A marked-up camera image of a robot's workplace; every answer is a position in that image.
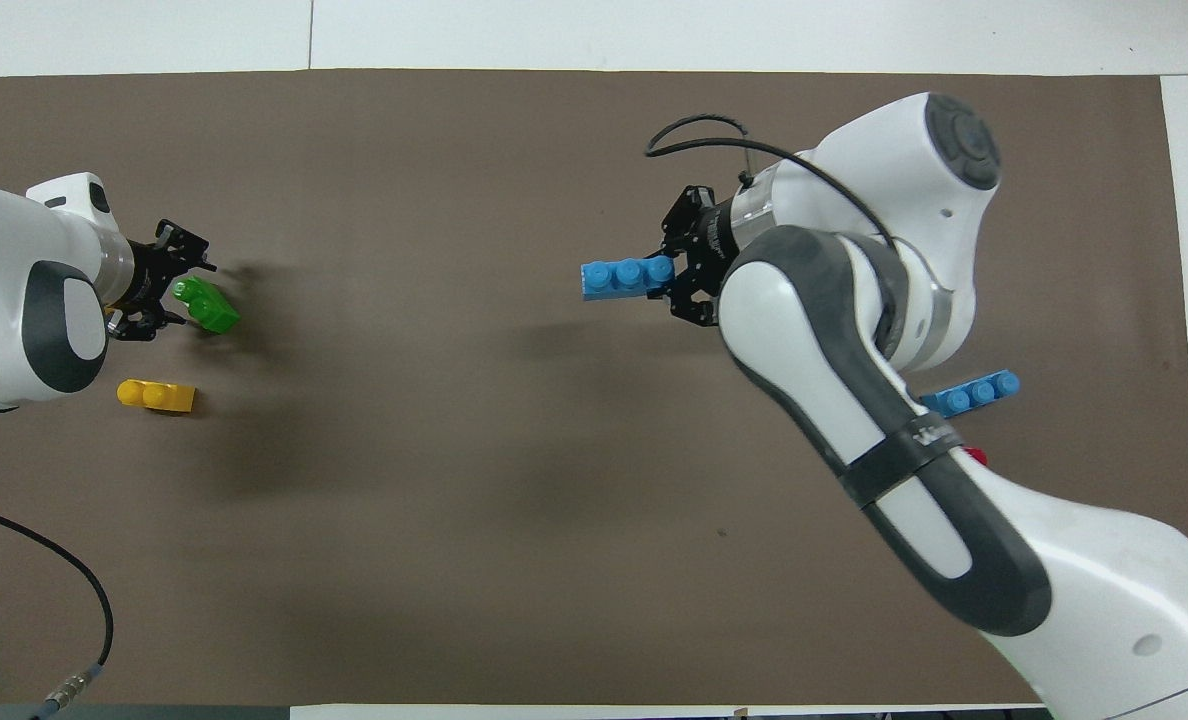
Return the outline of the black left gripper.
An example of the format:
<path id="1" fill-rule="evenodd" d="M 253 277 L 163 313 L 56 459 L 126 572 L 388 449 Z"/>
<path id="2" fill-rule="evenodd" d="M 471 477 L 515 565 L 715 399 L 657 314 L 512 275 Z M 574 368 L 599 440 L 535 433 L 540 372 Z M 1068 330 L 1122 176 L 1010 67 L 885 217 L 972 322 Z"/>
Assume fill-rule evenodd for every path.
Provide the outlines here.
<path id="1" fill-rule="evenodd" d="M 119 307 L 109 307 L 109 337 L 114 341 L 148 342 L 168 326 L 187 324 L 187 318 L 163 307 L 163 297 L 175 274 L 192 269 L 216 272 L 209 259 L 210 242 L 173 220 L 160 220 L 154 242 L 129 242 L 133 273 L 128 288 L 119 297 Z"/>

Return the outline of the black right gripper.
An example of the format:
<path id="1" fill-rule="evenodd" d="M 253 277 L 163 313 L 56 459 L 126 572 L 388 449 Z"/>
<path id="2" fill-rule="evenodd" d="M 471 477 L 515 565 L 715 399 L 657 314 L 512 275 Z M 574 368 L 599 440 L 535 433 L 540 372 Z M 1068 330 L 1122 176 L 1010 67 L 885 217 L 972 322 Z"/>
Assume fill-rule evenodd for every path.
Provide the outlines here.
<path id="1" fill-rule="evenodd" d="M 685 255 L 691 282 L 672 282 L 666 301 L 675 318 L 718 327 L 718 296 L 735 259 L 731 201 L 714 200 L 712 187 L 690 184 L 672 201 L 661 222 L 661 255 Z"/>

